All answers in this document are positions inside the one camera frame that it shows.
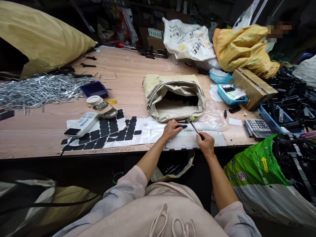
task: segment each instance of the calculator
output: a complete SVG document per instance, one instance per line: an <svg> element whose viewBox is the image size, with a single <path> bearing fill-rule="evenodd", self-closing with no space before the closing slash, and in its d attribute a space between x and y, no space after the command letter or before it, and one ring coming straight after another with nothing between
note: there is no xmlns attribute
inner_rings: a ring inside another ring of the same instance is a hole
<svg viewBox="0 0 316 237"><path fill-rule="evenodd" d="M256 138L266 138L273 135L273 132L262 119L246 119L251 132Z"/></svg>

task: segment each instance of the small hammer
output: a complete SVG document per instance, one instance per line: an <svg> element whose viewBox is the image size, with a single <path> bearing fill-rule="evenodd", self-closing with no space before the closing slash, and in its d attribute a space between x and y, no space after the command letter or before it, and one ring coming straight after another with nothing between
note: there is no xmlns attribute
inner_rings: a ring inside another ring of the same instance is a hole
<svg viewBox="0 0 316 237"><path fill-rule="evenodd" d="M197 134L200 135L202 141L204 141L205 138L198 132L198 130L196 129L196 127L195 127L194 124L192 123L192 121L193 121L194 119L195 119L194 116L191 116L191 117L187 118L187 119L185 120L185 122L186 122L186 123L190 123L190 124L192 125L192 127L194 128L194 130L197 132Z"/></svg>

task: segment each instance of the workbench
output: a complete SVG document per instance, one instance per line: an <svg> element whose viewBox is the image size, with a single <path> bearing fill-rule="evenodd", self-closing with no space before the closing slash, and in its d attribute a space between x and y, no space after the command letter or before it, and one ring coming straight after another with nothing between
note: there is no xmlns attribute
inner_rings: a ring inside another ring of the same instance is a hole
<svg viewBox="0 0 316 237"><path fill-rule="evenodd" d="M116 80L102 80L109 91L108 99L117 100L113 105L116 109L124 109L126 119L132 116L138 118L150 116L145 107L145 92L142 82L146 74L159 75L192 75L195 74L204 89L207 99L210 99L210 84L214 83L208 75L201 75L184 63L174 65L172 59L149 59L136 51L102 48L99 52L89 53L95 56L96 61L83 59L83 56L72 62L77 74L96 75L102 79L115 78ZM98 67L80 66L80 63L94 64ZM40 108L31 109L30 115L24 115L23 111L15 113L15 116L0 121L0 159L56 157L60 155L64 145L66 121L79 119L85 112L93 111L87 107L86 98L73 99L73 103L49 104L45 106L45 112ZM228 118L254 119L252 112L245 109L234 114L228 112L230 106L223 102L217 103L222 113L227 110L226 123L228 129L223 131L227 146L251 145L257 142L255 138L249 138L243 126L230 125ZM113 147L99 150L65 152L68 155L92 155L103 153L121 153L134 151L147 151L152 144L134 145L125 147Z"/></svg>

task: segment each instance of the jar lid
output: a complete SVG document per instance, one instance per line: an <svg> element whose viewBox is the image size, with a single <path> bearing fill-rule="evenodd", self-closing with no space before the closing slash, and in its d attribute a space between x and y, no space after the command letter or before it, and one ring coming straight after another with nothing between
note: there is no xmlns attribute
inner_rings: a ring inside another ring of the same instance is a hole
<svg viewBox="0 0 316 237"><path fill-rule="evenodd" d="M98 95L93 95L93 96L90 96L86 99L86 102L89 103L89 105L97 105L97 104L100 104L103 102L103 99L98 96Z"/></svg>

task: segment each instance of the green and white bag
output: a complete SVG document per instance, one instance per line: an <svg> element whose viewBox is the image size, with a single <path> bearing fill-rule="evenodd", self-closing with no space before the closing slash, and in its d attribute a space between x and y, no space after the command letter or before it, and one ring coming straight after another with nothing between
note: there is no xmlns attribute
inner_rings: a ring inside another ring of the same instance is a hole
<svg viewBox="0 0 316 237"><path fill-rule="evenodd" d="M275 136L235 155L224 172L247 214L286 225L316 228L316 208L284 177L273 156Z"/></svg>

